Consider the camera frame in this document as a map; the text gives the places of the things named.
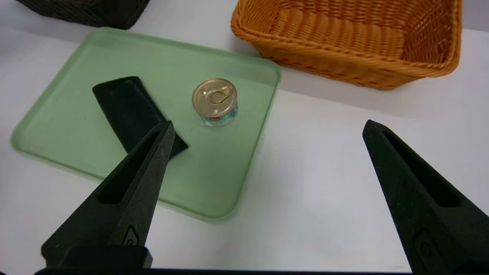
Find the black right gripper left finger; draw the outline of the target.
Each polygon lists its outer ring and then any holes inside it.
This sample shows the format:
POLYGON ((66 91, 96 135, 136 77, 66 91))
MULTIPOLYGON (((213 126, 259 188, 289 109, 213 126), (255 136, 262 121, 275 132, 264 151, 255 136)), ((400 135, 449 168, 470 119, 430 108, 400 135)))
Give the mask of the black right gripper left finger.
POLYGON ((152 128, 41 247, 47 267, 149 266, 145 243, 175 138, 152 128))

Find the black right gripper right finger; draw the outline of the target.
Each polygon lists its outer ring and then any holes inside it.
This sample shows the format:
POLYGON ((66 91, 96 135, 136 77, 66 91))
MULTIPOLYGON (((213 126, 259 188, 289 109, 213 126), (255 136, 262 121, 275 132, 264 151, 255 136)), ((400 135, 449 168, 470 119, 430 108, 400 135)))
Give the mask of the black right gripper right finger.
POLYGON ((488 273, 488 216, 388 127, 362 137, 412 273, 488 273))

